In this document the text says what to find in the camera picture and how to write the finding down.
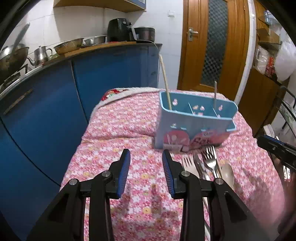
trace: door glass panel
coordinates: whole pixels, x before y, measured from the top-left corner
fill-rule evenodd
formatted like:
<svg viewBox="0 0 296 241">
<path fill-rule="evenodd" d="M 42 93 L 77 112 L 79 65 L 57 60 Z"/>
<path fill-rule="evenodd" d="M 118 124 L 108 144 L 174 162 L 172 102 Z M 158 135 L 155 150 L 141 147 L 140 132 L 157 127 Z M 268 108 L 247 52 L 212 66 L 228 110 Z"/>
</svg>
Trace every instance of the door glass panel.
<svg viewBox="0 0 296 241">
<path fill-rule="evenodd" d="M 219 82 L 227 40 L 228 8 L 224 0 L 209 0 L 205 63 L 200 83 L 214 87 Z"/>
</svg>

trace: plastic bag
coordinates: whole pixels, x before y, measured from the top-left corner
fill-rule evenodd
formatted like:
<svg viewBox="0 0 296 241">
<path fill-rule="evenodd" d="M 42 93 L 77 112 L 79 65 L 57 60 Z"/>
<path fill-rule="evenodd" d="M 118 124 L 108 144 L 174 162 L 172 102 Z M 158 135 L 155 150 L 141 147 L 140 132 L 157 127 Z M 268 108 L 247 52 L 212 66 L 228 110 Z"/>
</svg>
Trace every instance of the plastic bag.
<svg viewBox="0 0 296 241">
<path fill-rule="evenodd" d="M 266 65 L 269 61 L 269 53 L 267 50 L 258 46 L 257 54 L 256 54 L 257 64 L 256 69 L 261 73 L 265 74 Z"/>
<path fill-rule="evenodd" d="M 296 47 L 288 38 L 283 42 L 274 62 L 276 75 L 280 80 L 286 80 L 296 69 Z"/>
</svg>

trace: cardboard box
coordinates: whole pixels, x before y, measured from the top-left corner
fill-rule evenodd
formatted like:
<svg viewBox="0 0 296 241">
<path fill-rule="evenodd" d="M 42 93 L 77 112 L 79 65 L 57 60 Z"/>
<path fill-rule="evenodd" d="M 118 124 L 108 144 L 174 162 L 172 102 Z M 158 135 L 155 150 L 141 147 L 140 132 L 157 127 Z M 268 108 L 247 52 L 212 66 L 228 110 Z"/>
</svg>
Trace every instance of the cardboard box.
<svg viewBox="0 0 296 241">
<path fill-rule="evenodd" d="M 280 44 L 280 38 L 279 36 L 272 30 L 267 30 L 265 28 L 259 28 L 257 29 L 257 34 L 259 37 L 259 41 L 261 42 L 268 42 L 268 43 L 274 43 L 274 44 Z"/>
</svg>

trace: floral pattern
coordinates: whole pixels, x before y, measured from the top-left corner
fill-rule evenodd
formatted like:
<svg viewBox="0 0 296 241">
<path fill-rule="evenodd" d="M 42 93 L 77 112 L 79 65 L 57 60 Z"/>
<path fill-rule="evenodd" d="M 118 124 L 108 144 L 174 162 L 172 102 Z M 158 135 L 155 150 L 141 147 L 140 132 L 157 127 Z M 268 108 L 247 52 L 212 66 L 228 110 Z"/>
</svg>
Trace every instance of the floral pattern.
<svg viewBox="0 0 296 241">
<path fill-rule="evenodd" d="M 187 92 L 202 96 L 213 93 Z M 225 99 L 221 94 L 217 98 Z M 110 200 L 115 240 L 179 240 L 182 200 L 168 193 L 162 150 L 154 149 L 159 94 L 140 93 L 114 101 L 94 113 L 82 142 L 72 157 L 62 187 L 72 178 L 80 181 L 108 170 L 124 148 L 131 152 L 125 191 Z M 237 132 L 216 149 L 218 161 L 234 171 L 234 190 L 260 224 L 269 229 L 283 210 L 284 193 L 267 152 L 257 146 L 242 115 L 234 116 Z M 175 161 L 188 153 L 171 152 Z M 205 220 L 209 215 L 204 208 Z M 88 241 L 89 200 L 86 202 L 84 240 Z"/>
</svg>

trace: kettle spout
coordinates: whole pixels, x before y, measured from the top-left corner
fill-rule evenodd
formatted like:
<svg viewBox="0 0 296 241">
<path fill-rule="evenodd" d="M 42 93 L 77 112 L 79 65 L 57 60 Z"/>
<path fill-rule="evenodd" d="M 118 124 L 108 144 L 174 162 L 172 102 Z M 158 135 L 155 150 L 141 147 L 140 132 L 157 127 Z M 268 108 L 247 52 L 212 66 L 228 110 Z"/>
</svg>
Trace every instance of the kettle spout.
<svg viewBox="0 0 296 241">
<path fill-rule="evenodd" d="M 27 57 L 27 59 L 30 61 L 30 64 L 32 66 L 35 66 L 35 61 L 34 60 L 32 60 L 29 56 Z"/>
</svg>

